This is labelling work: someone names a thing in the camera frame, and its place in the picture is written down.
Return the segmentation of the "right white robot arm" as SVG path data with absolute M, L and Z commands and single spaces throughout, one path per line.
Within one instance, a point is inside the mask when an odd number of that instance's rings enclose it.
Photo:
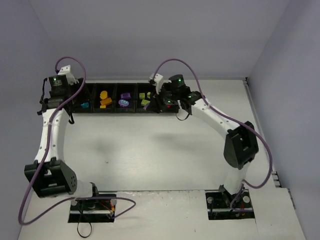
M 199 91 L 192 91 L 181 74 L 164 82 L 160 74 L 152 74 L 149 83 L 155 87 L 147 110 L 161 113 L 171 105 L 208 124 L 224 140 L 223 157 L 229 165 L 224 182 L 219 186 L 223 197 L 231 200 L 242 188 L 250 163 L 259 151 L 254 126 L 247 121 L 240 125 L 214 112 Z

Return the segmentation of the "orange yellow lego brick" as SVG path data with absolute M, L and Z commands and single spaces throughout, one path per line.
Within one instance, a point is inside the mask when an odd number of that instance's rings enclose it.
M 100 97 L 101 100 L 107 99 L 108 98 L 108 92 L 106 90 L 101 91 L 99 97 Z

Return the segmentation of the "small teal lego brick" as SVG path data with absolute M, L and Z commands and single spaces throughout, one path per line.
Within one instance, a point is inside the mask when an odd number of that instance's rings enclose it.
M 84 102 L 80 106 L 81 106 L 82 109 L 88 109 L 90 107 L 90 103 L 89 102 Z

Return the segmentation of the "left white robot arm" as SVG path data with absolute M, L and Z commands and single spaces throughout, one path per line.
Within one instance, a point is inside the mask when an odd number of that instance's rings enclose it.
M 71 73 L 59 73 L 44 79 L 49 82 L 50 97 L 41 96 L 42 133 L 33 163 L 24 167 L 24 174 L 39 198 L 94 196 L 95 185 L 77 178 L 64 159 L 66 127 L 73 124 L 74 101 L 69 98 L 78 92 L 83 79 Z

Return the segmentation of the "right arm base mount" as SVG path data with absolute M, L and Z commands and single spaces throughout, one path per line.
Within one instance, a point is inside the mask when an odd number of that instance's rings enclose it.
M 230 195 L 226 191 L 206 191 L 207 216 L 210 221 L 255 219 L 248 189 Z

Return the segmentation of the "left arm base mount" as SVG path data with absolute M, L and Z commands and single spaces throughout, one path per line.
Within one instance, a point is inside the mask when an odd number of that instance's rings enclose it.
M 100 193 L 99 197 L 108 199 L 72 200 L 68 223 L 113 223 L 117 200 L 115 193 Z

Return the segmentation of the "purple square lego brick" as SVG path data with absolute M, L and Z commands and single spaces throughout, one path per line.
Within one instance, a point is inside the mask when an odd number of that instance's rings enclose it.
M 131 99 L 131 94 L 129 92 L 125 92 L 125 93 L 122 93 L 120 95 L 121 99 L 123 100 L 130 100 Z

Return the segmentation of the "yellow green lego brick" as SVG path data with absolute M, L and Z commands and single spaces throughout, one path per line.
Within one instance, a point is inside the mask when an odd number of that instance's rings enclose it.
M 146 105 L 148 105 L 149 103 L 150 103 L 149 100 L 142 99 L 140 104 L 141 104 L 142 106 L 146 106 Z

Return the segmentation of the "orange long lego brick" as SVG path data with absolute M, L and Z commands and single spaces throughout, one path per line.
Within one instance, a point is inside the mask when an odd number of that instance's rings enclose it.
M 108 106 L 112 103 L 112 99 L 111 98 L 106 98 L 100 101 L 100 105 L 101 106 Z

